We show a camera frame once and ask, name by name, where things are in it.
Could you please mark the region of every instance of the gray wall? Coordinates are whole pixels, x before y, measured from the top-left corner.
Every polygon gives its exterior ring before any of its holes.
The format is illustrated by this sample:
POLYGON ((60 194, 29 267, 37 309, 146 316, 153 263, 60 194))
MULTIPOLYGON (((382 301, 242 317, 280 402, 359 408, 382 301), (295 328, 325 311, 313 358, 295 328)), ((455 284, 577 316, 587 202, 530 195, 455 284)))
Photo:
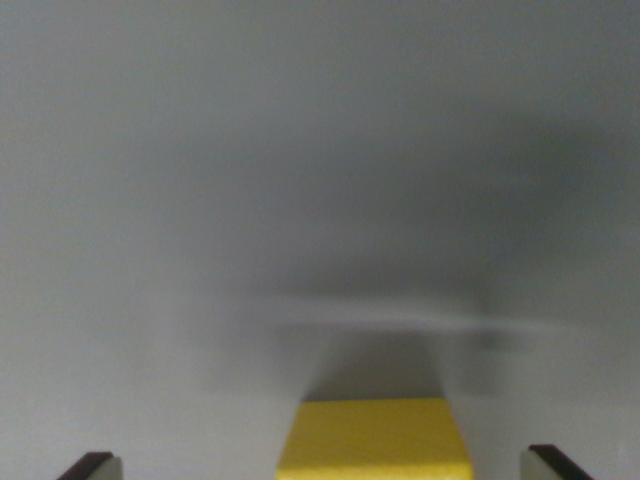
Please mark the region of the gray wall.
POLYGON ((301 398, 446 394, 480 480, 637 478, 639 18, 0 6, 0 475, 266 479, 301 398))

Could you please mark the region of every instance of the yellow block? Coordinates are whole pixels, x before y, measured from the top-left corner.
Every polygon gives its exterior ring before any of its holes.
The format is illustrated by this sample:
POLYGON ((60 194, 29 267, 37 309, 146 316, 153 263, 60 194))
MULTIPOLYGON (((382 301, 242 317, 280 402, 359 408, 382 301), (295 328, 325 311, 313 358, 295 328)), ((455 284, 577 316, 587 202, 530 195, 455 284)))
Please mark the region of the yellow block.
POLYGON ((303 403, 276 471, 276 480, 472 478, 442 399, 303 403))

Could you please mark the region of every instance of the black edge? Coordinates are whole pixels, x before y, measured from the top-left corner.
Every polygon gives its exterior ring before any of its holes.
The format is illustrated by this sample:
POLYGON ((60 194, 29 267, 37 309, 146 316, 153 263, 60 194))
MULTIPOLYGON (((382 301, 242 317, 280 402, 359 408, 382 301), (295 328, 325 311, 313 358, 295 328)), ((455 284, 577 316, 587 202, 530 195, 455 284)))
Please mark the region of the black edge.
POLYGON ((64 472, 58 480, 86 480, 110 458, 113 458, 111 452, 88 452, 64 472))
POLYGON ((535 452, 563 480, 594 480, 555 445, 531 445, 529 450, 535 452))

